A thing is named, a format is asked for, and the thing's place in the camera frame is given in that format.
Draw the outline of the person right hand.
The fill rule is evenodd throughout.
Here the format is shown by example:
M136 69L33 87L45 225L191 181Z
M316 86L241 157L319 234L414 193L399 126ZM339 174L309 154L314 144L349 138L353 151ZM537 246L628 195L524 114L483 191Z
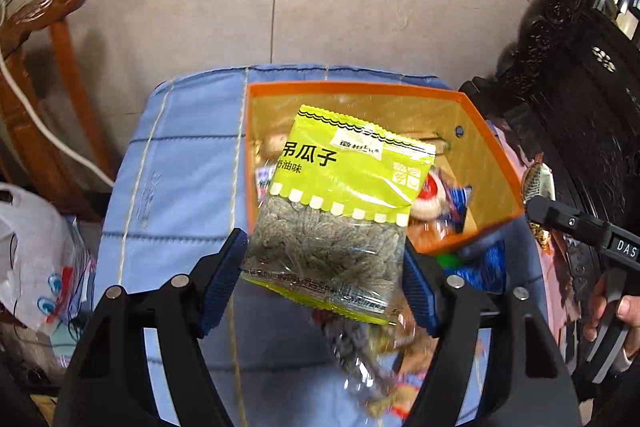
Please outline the person right hand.
M589 321L584 326L584 336L588 341L598 337L598 327L606 309L606 276L602 275L589 298ZM612 371L624 373L639 353L640 300L638 296L623 295L616 309L616 317L629 326L623 348L616 355Z

